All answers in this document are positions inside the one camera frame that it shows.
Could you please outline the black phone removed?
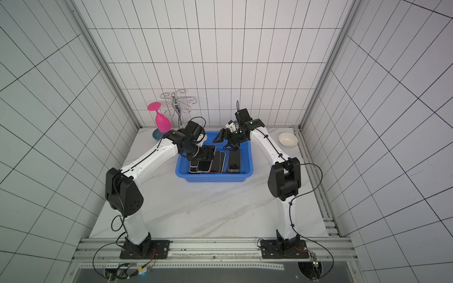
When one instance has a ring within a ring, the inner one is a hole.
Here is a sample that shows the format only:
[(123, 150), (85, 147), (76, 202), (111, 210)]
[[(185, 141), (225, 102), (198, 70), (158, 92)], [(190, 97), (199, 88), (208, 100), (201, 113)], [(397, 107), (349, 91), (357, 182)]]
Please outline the black phone removed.
[(213, 160), (210, 160), (210, 161), (199, 161), (198, 171), (201, 172), (201, 173), (210, 173), (212, 161)]
[(190, 174), (198, 174), (199, 173), (198, 164), (199, 164), (199, 162), (196, 161), (196, 160), (190, 161), (190, 164), (189, 164), (189, 173)]

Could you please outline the black phone stack top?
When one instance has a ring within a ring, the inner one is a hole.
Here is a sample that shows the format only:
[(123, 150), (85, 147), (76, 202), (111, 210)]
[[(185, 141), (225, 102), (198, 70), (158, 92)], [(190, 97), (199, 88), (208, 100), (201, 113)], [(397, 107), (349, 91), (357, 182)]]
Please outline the black phone stack top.
[(220, 162), (221, 162), (221, 154), (220, 154), (220, 152), (216, 152), (214, 155), (214, 159), (212, 161), (212, 165), (211, 165), (211, 171), (210, 171), (211, 173), (214, 173), (214, 174), (220, 173), (220, 170), (221, 170)]

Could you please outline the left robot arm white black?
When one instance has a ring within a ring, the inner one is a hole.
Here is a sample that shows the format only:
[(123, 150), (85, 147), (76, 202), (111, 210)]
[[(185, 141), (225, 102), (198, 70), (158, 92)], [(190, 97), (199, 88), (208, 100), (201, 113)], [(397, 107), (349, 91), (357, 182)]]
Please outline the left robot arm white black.
[(121, 169), (111, 168), (106, 173), (106, 199), (117, 211), (125, 229), (126, 239), (122, 245), (121, 259), (148, 259), (158, 254), (158, 245), (167, 247), (169, 241), (154, 241), (143, 220), (141, 208), (145, 203), (139, 189), (141, 184), (167, 160), (180, 154), (188, 161), (211, 161), (216, 147), (206, 145), (205, 133), (192, 134), (170, 130), (151, 150)]

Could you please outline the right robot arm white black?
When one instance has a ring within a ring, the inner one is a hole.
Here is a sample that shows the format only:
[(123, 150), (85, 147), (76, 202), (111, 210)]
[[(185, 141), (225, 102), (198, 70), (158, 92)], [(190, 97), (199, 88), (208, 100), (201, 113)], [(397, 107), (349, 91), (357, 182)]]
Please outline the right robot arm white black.
[(302, 186), (300, 161), (284, 153), (259, 119), (239, 122), (235, 130), (230, 125), (221, 129), (213, 142), (221, 143), (225, 141), (224, 149), (231, 152), (239, 150), (242, 143), (250, 141), (258, 146), (269, 162), (270, 174), (267, 185), (272, 196), (277, 199), (277, 251), (281, 255), (288, 255), (300, 243), (300, 237), (294, 231), (290, 217), (291, 202), (298, 195)]

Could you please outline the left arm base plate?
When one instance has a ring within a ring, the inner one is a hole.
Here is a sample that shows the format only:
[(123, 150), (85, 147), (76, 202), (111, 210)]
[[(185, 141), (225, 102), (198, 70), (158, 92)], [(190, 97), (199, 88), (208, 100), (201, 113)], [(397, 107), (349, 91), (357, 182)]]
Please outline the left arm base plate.
[(127, 239), (123, 244), (119, 258), (131, 260), (166, 259), (170, 243), (169, 240), (145, 240), (140, 245), (134, 245)]

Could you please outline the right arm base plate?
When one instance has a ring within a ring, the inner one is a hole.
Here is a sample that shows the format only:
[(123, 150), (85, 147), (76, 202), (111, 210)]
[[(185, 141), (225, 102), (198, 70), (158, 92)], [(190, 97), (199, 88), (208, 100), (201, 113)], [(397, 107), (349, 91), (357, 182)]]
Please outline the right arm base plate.
[(277, 239), (259, 239), (257, 246), (263, 259), (308, 259), (310, 257), (306, 242), (303, 240), (282, 244)]

